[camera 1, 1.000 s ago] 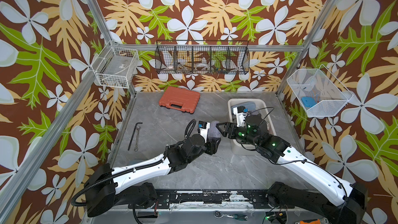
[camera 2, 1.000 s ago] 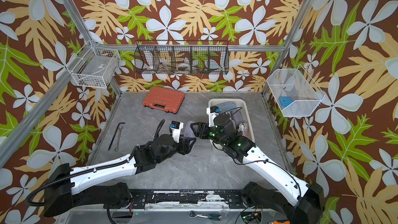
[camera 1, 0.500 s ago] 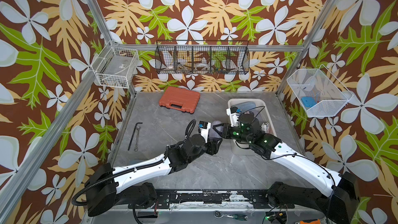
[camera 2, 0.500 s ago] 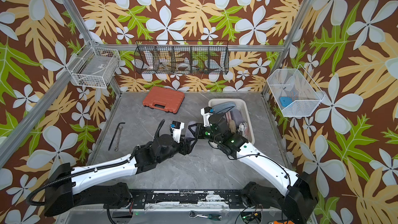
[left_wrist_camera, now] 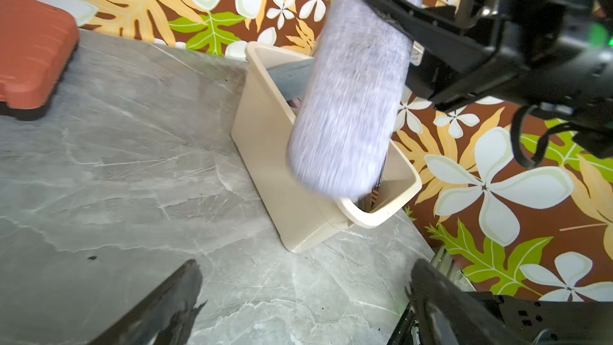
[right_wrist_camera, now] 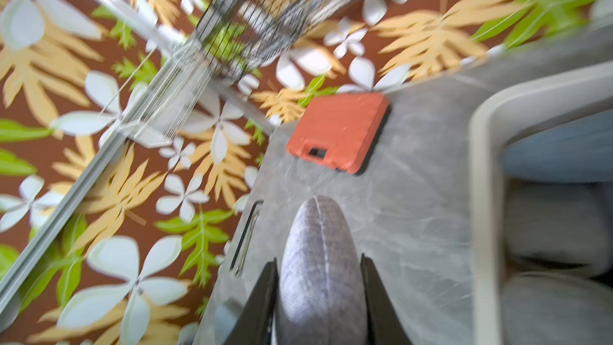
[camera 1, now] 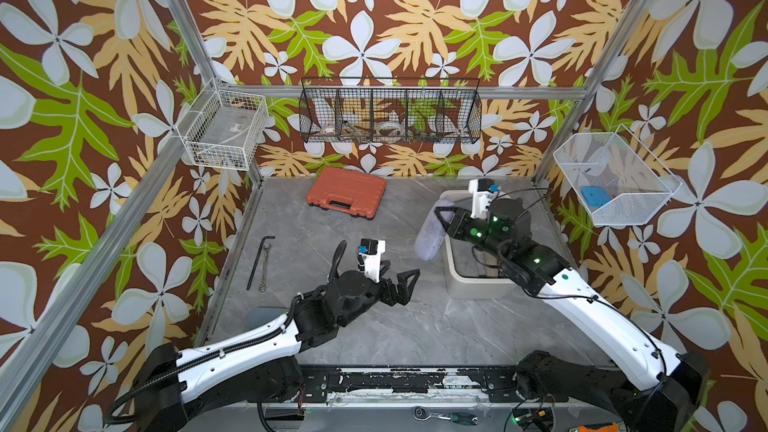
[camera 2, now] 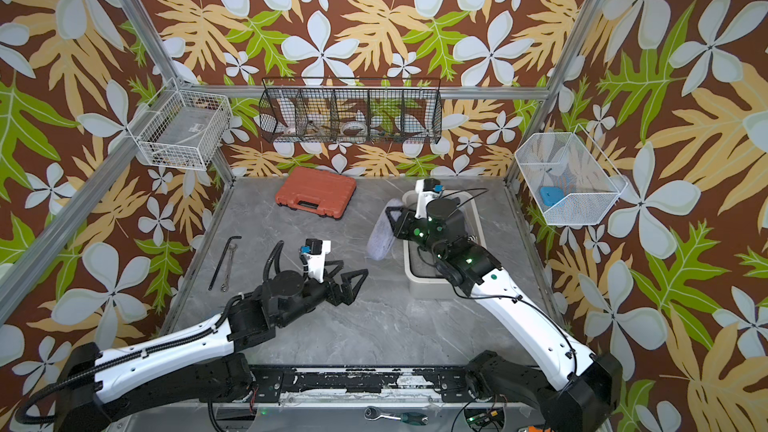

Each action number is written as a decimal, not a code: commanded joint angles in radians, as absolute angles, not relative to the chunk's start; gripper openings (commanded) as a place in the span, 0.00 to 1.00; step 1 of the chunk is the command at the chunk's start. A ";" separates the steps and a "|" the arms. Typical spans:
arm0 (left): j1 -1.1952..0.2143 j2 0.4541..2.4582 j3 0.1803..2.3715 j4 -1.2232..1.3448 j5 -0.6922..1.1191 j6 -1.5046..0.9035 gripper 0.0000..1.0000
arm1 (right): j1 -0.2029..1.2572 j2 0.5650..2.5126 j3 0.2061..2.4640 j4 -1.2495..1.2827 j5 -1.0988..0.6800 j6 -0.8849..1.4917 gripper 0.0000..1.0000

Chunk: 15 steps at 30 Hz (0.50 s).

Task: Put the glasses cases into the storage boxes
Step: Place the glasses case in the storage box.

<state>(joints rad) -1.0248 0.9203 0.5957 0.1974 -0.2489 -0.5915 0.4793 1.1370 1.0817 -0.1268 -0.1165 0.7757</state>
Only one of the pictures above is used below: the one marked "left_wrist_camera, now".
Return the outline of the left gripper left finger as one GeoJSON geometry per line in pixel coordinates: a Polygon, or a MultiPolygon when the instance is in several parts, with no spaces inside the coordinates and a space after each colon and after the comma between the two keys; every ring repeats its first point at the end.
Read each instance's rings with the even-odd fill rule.
{"type": "Polygon", "coordinates": [[[197,303],[202,282],[198,263],[186,261],[91,343],[188,343],[196,317],[205,306],[197,303]]]}

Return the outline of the cream plastic storage box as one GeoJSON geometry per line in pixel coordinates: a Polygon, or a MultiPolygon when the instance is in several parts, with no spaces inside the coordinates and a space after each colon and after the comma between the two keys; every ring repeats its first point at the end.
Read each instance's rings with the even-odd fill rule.
{"type": "Polygon", "coordinates": [[[418,171],[394,143],[373,211],[362,211],[350,199],[332,200],[305,189],[287,166],[295,114],[268,71],[307,56],[257,42],[248,43],[245,53],[247,77],[231,137],[288,251],[304,252],[354,225],[376,228],[421,191],[418,171]]]}

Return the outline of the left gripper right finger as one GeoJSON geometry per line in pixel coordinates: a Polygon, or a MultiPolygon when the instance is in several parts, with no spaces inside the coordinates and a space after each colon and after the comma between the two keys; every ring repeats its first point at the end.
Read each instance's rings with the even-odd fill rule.
{"type": "Polygon", "coordinates": [[[412,268],[410,299],[423,344],[522,343],[427,260],[418,260],[412,268]]]}

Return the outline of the blue glasses case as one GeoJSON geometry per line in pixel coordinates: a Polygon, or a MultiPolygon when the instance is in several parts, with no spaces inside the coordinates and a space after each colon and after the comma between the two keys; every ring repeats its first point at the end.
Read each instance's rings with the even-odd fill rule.
{"type": "Polygon", "coordinates": [[[269,76],[286,101],[303,97],[314,69],[314,59],[292,62],[267,69],[269,76]]]}

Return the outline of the purple glasses case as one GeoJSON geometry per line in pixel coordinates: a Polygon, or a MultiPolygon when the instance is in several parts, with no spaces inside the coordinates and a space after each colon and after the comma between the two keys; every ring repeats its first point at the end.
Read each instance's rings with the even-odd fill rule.
{"type": "Polygon", "coordinates": [[[358,199],[381,175],[410,69],[412,41],[365,0],[332,0],[287,147],[299,183],[358,199]]]}

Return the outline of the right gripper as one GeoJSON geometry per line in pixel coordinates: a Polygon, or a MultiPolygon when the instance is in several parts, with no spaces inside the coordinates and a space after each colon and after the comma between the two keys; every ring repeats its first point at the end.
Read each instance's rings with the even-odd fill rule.
{"type": "Polygon", "coordinates": [[[510,140],[523,157],[525,118],[559,118],[549,136],[612,155],[612,0],[366,0],[422,47],[406,84],[444,113],[495,97],[518,105],[510,140]]]}

